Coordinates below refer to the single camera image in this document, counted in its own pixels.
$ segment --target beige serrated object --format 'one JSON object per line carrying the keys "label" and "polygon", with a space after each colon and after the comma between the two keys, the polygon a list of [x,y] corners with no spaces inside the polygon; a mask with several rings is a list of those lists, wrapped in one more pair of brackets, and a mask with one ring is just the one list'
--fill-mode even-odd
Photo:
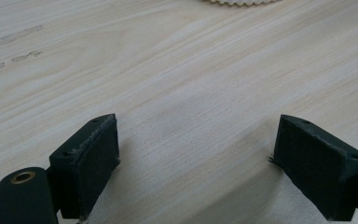
{"label": "beige serrated object", "polygon": [[219,2],[220,4],[228,3],[229,5],[237,4],[239,6],[252,4],[258,5],[262,3],[275,2],[276,0],[211,0],[211,2]]}

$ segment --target light wood tabletop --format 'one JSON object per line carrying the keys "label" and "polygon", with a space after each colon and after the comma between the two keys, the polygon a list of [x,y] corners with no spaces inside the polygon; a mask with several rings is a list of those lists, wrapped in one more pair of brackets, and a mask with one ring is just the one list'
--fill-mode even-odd
{"label": "light wood tabletop", "polygon": [[358,1],[0,0],[0,180],[110,113],[89,223],[328,223],[268,157],[280,114],[358,149]]}

